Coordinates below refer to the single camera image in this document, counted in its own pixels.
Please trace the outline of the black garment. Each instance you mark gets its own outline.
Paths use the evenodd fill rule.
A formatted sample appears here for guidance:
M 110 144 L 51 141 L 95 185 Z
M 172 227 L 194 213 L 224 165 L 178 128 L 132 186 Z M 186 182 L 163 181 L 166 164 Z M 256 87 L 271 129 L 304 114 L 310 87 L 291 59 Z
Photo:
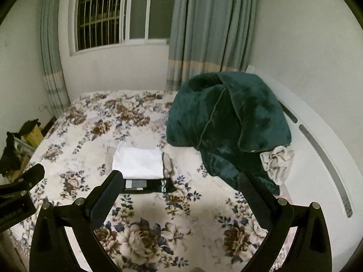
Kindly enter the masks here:
M 147 194 L 147 193 L 172 193 L 177 188 L 170 178 L 147 179 L 147 180 L 125 180 L 121 193 Z

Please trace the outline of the cardboard box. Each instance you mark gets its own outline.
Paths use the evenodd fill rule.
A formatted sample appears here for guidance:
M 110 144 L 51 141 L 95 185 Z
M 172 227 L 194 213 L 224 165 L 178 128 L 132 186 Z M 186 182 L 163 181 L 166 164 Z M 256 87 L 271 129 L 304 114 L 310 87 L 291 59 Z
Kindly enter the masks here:
M 24 125 L 20 130 L 20 135 L 24 138 L 25 142 L 34 149 L 36 149 L 44 139 L 37 124 Z

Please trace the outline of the grey-green curtain left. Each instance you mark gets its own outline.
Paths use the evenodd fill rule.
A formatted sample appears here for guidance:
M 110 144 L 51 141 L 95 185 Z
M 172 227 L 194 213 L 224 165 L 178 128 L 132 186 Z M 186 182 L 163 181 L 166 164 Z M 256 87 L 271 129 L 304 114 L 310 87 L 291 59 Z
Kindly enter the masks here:
M 59 5 L 60 0 L 41 0 L 40 14 L 40 47 L 44 82 L 56 117 L 60 117 L 70 105 L 59 49 Z

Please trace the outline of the grey-green curtain right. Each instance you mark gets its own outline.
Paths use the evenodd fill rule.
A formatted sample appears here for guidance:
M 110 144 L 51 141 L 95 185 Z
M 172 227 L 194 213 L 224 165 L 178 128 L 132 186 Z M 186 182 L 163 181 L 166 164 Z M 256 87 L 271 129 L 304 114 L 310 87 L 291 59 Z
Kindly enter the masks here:
M 245 71 L 252 50 L 258 0 L 175 0 L 166 88 L 191 77 Z

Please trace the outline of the floral bed sheet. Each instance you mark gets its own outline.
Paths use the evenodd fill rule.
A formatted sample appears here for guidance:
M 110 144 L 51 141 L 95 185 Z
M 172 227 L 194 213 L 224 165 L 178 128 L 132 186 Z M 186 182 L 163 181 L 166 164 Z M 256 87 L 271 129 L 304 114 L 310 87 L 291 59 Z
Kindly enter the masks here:
M 127 189 L 156 179 L 165 187 L 119 195 L 95 234 L 125 271 L 241 271 L 260 247 L 259 226 L 242 193 L 206 171 L 192 147 L 167 143 L 172 92 L 83 94 L 50 129 L 30 163 L 45 176 L 34 205 L 87 196 L 113 169 Z

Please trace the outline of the dark clothes pile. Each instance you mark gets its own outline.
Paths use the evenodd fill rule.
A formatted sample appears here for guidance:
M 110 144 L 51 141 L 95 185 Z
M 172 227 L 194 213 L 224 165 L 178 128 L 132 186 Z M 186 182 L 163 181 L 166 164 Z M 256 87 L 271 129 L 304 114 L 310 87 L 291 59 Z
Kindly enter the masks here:
M 1 156 L 1 175 L 7 176 L 11 171 L 18 171 L 22 167 L 25 157 L 30 158 L 33 155 L 33 148 L 28 149 L 28 144 L 23 146 L 16 142 L 22 141 L 22 137 L 31 133 L 35 126 L 40 126 L 39 119 L 28 120 L 20 128 L 19 132 L 7 132 L 6 146 Z

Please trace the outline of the white headboard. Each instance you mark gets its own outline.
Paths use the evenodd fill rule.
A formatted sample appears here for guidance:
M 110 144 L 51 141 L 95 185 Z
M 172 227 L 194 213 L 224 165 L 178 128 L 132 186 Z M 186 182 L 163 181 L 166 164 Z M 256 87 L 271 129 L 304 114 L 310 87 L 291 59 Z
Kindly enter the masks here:
M 362 174 L 348 149 L 323 118 L 291 90 L 248 66 L 284 108 L 295 151 L 285 182 L 292 202 L 317 202 L 326 218 L 332 270 L 348 271 L 362 252 Z

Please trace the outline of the window with metal bars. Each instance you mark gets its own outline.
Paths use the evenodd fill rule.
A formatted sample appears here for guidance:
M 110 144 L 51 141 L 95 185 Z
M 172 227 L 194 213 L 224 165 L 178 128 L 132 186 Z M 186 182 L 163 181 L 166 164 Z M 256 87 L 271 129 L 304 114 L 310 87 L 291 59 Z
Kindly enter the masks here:
M 75 49 L 167 44 L 175 0 L 76 0 Z

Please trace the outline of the white cloth garment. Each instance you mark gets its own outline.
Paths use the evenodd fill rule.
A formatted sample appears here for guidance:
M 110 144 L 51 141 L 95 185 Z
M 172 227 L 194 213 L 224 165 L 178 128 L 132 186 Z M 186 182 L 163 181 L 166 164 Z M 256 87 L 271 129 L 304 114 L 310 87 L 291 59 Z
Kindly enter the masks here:
M 111 169 L 121 172 L 123 178 L 130 180 L 162 179 L 162 151 L 120 143 L 113 155 Z

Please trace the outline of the beige folded garment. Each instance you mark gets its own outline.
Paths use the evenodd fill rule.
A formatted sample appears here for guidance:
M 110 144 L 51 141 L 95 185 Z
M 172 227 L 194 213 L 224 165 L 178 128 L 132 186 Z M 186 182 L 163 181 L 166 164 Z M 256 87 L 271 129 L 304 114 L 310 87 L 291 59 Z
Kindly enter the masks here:
M 107 173 L 112 172 L 111 164 L 113 155 L 116 151 L 116 148 L 108 147 L 107 154 L 106 154 L 106 160 L 105 160 L 105 170 Z M 172 162 L 170 160 L 170 157 L 167 153 L 162 152 L 162 160 L 164 165 L 164 177 L 163 179 L 167 179 L 170 177 L 170 173 L 172 172 Z

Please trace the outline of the grey-green curtain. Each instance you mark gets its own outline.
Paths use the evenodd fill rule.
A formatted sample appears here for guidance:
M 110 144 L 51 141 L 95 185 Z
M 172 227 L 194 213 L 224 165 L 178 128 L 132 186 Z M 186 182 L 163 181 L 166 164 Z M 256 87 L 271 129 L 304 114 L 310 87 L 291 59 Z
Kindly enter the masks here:
M 59 49 L 59 5 L 60 0 L 41 0 L 40 14 L 40 47 L 44 82 L 56 117 L 60 117 L 70 105 Z
M 258 0 L 175 0 L 166 88 L 191 77 L 245 71 L 252 50 Z

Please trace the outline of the crumpled beige cloth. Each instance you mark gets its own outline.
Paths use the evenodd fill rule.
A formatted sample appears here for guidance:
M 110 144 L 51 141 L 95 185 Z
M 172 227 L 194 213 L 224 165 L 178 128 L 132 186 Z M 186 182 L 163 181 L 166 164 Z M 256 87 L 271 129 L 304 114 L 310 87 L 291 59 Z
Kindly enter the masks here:
M 285 184 L 290 174 L 294 155 L 295 152 L 291 146 L 277 146 L 272 151 L 260 153 L 262 167 L 276 185 Z

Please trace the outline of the dark green plush blanket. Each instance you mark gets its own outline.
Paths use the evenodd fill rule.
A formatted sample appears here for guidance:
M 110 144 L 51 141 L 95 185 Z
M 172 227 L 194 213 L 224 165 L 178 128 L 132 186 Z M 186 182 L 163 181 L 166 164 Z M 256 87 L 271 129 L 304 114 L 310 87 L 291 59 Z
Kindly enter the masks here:
M 235 190 L 240 174 L 249 173 L 273 195 L 280 194 L 263 169 L 260 153 L 287 146 L 292 137 L 279 100 L 257 75 L 217 72 L 192 77 L 174 98 L 166 135 L 174 147 L 199 151 L 208 174 Z

